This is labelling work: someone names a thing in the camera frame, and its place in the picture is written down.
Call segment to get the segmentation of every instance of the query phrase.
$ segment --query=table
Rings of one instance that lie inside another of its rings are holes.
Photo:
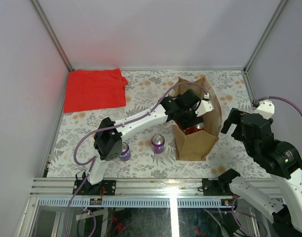
[[[73,160],[73,151],[78,141],[88,132],[98,128],[103,118],[122,119],[140,112],[157,102],[163,93],[178,80],[178,77],[196,81],[205,75],[214,87],[223,113],[223,121],[231,108],[251,112],[252,107],[241,71],[125,71],[126,103],[122,108],[93,110],[63,115],[47,177],[74,177],[87,169]],[[165,137],[165,151],[155,155],[150,139],[155,134]],[[126,142],[132,151],[127,162],[111,161],[104,177],[108,178],[215,178],[229,168],[246,178],[268,178],[265,170],[248,157],[241,142],[220,134],[206,161],[175,160],[173,130],[165,124],[145,129]],[[78,160],[85,162],[93,157],[94,139],[88,138],[81,145]]]

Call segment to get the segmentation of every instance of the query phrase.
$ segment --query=floral pattern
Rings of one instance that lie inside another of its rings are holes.
[[[110,117],[122,119],[149,108],[163,93],[177,82],[178,77],[196,81],[205,75],[214,87],[223,113],[223,120],[231,108],[251,112],[252,107],[241,71],[151,71],[122,72],[127,78],[125,87],[126,106],[115,109],[93,110],[64,114],[59,135],[51,154],[48,177],[74,177],[85,166],[74,163],[73,152],[79,140],[88,132],[98,128],[101,120]],[[154,154],[151,138],[162,134],[165,150]],[[219,141],[207,156],[206,161],[175,160],[175,139],[170,124],[162,124],[145,129],[129,138],[132,157],[129,161],[119,159],[110,162],[105,177],[109,178],[214,178],[229,168],[238,171],[246,178],[264,178],[269,175],[248,157],[241,142],[220,134]],[[93,157],[93,137],[86,139],[77,154],[80,162]]]

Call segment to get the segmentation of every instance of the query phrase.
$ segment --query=floral tablecloth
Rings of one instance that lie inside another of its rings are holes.
[[[51,154],[48,177],[74,177],[84,168],[73,161],[73,151],[78,141],[88,132],[98,128],[101,120],[111,117],[122,119],[140,112],[156,103],[178,77],[196,81],[205,75],[214,87],[223,112],[223,120],[232,107],[247,112],[251,104],[240,71],[141,71],[122,72],[127,78],[126,106],[116,109],[93,110],[64,114],[55,149]],[[155,134],[165,137],[165,151],[155,155],[150,139]],[[105,177],[109,178],[213,178],[233,168],[247,178],[264,178],[269,175],[247,156],[242,143],[230,134],[220,139],[206,161],[176,161],[175,139],[171,126],[157,125],[129,138],[126,142],[132,151],[127,162],[111,161]],[[85,162],[93,157],[94,139],[88,138],[81,145],[78,160]]]

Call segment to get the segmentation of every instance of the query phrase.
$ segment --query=red cloth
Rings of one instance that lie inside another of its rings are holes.
[[[126,106],[128,81],[120,69],[70,72],[64,101],[64,113]]]

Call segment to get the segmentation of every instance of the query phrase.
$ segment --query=purple can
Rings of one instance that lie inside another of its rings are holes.
[[[164,151],[164,137],[161,135],[154,135],[151,139],[152,150],[156,154],[160,154]]]
[[[129,149],[129,145],[127,143],[123,142],[119,159],[121,161],[127,161],[127,160],[130,160],[130,158],[131,158],[131,152]]]

